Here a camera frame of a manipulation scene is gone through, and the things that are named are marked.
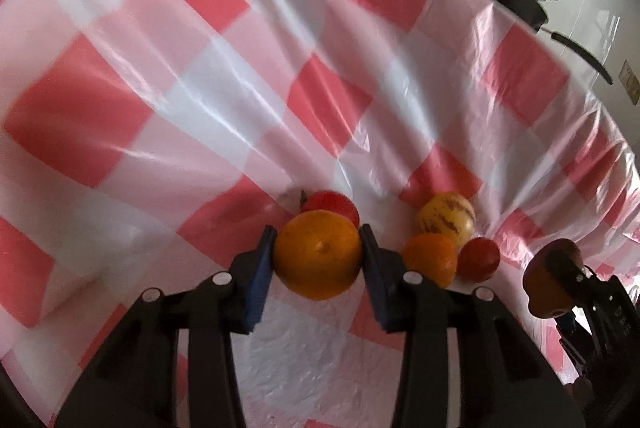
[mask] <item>tomato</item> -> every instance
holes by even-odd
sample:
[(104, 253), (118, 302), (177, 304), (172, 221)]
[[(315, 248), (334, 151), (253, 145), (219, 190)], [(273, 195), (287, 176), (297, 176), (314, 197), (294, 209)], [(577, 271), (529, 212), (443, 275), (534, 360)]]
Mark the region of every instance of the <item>tomato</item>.
[(489, 280), (500, 265), (500, 249), (491, 239), (471, 239), (460, 250), (458, 276), (462, 280), (480, 283)]
[(357, 228), (360, 226), (360, 214), (355, 204), (349, 198), (341, 193), (333, 190), (320, 190), (312, 194), (305, 201), (305, 193), (302, 194), (302, 206), (300, 212), (308, 212), (311, 210), (328, 210), (350, 220)]
[(442, 233), (461, 248), (476, 229), (476, 213), (459, 193), (444, 192), (420, 209), (416, 223), (421, 233)]

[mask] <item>orange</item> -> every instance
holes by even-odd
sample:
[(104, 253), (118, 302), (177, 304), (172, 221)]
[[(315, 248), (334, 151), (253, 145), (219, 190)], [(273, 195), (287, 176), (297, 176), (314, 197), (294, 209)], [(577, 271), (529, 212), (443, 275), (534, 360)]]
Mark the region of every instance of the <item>orange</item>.
[(358, 230), (342, 215), (312, 210), (278, 233), (273, 270), (294, 293), (326, 300), (350, 288), (362, 265)]
[(422, 233), (442, 233), (461, 248), (476, 229), (476, 213), (459, 193), (443, 192), (420, 209), (416, 222)]
[(441, 233), (421, 233), (402, 248), (402, 260), (410, 271), (417, 271), (443, 289), (451, 285), (458, 267), (456, 247)]

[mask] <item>pan handle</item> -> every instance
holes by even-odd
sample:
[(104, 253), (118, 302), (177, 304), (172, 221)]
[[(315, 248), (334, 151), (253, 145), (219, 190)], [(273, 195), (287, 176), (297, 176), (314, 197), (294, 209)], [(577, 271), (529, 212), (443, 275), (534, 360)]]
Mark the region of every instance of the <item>pan handle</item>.
[(578, 56), (580, 56), (585, 62), (587, 62), (591, 67), (596, 69), (596, 71), (602, 75), (604, 81), (606, 81), (609, 85), (613, 85), (613, 78), (609, 74), (609, 72), (604, 68), (604, 65), (589, 51), (584, 49), (584, 47), (576, 44), (571, 38), (568, 36), (564, 36), (564, 34), (557, 33), (556, 31), (549, 31), (545, 28), (540, 28), (540, 31), (545, 31), (551, 35), (551, 40), (555, 40), (559, 42), (563, 46), (567, 46), (573, 52), (575, 52)]

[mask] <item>red checkered tablecloth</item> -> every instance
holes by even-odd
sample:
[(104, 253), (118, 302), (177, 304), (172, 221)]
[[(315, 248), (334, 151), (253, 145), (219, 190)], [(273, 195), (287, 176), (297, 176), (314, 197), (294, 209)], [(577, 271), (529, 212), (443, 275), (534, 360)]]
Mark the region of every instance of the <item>red checkered tablecloth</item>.
[[(640, 273), (633, 154), (490, 0), (2, 0), (0, 29), (0, 356), (45, 423), (143, 289), (228, 267), (301, 188), (344, 192), (394, 249), (464, 194), (502, 248), (490, 285), (565, 379), (531, 253), (568, 237)], [(248, 425), (388, 427), (401, 348), (362, 279), (322, 303), (274, 279), (234, 338)]]

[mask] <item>cherry tomato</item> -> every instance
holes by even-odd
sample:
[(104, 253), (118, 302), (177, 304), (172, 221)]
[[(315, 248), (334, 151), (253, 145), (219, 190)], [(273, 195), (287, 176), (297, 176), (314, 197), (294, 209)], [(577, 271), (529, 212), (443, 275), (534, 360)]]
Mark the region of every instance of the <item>cherry tomato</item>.
[(480, 283), (489, 280), (500, 265), (500, 249), (491, 239), (471, 239), (460, 250), (458, 276), (462, 280)]
[(302, 196), (302, 206), (300, 212), (308, 212), (311, 210), (328, 210), (338, 215), (342, 215), (350, 220), (357, 228), (360, 226), (360, 214), (355, 204), (349, 198), (341, 193), (332, 190), (320, 190), (309, 196), (306, 201), (305, 194)]

